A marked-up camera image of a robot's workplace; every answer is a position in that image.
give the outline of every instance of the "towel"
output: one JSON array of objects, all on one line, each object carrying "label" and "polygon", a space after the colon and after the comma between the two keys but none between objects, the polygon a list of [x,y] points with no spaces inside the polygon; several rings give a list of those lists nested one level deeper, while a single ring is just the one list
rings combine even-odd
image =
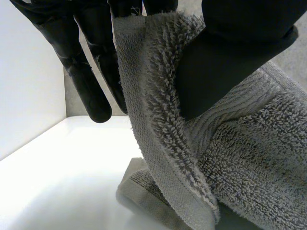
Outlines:
[{"label": "towel", "polygon": [[204,27],[182,13],[114,20],[121,83],[154,196],[193,230],[215,229],[218,201],[264,230],[307,229],[304,90],[268,62],[201,116],[180,116],[177,65]]}]

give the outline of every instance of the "terry cloth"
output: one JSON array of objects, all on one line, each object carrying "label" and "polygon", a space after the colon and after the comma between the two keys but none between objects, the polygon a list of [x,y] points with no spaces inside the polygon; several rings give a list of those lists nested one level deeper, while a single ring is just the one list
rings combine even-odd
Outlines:
[{"label": "terry cloth", "polygon": [[[117,190],[119,203],[137,215],[150,215],[171,230],[191,230],[163,197],[142,158],[132,158]],[[230,208],[219,204],[220,221],[215,230],[260,230]]]},{"label": "terry cloth", "polygon": [[193,230],[214,229],[216,199],[265,230],[307,229],[307,94],[268,62],[186,122],[176,67],[203,28],[180,13],[114,20],[121,83],[151,177]]}]

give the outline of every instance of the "white surface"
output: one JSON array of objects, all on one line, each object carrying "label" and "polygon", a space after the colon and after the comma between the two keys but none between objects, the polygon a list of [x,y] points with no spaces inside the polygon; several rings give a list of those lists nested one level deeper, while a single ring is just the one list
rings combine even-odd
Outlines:
[{"label": "white surface", "polygon": [[9,0],[0,1],[0,160],[66,117],[63,67]]},{"label": "white surface", "polygon": [[0,161],[0,229],[165,230],[116,201],[132,157],[128,117],[65,119]]}]

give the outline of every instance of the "towel fold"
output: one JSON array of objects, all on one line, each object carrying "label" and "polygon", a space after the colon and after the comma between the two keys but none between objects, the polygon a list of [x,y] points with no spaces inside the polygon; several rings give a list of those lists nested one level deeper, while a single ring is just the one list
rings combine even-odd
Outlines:
[{"label": "towel fold", "polygon": [[[150,201],[145,209],[170,227],[181,219],[186,226],[177,229],[213,230],[217,199],[264,230],[307,229],[307,94],[268,62],[186,122],[174,79],[182,50],[203,28],[181,13],[114,20],[123,91],[148,167],[120,190],[146,187],[170,218]],[[130,199],[142,203],[147,195],[139,195]]]}]

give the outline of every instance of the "black plastic finger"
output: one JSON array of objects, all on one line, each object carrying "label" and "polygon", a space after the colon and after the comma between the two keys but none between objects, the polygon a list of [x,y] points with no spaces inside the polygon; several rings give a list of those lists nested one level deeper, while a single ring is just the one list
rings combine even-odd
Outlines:
[{"label": "black plastic finger", "polygon": [[130,0],[109,0],[109,4],[114,17],[128,17],[131,15]]},{"label": "black plastic finger", "polygon": [[108,4],[81,7],[75,14],[94,61],[122,112],[127,113],[124,94],[120,85],[118,61],[113,43],[111,12]]},{"label": "black plastic finger", "polygon": [[147,15],[177,10],[178,0],[144,0]]}]

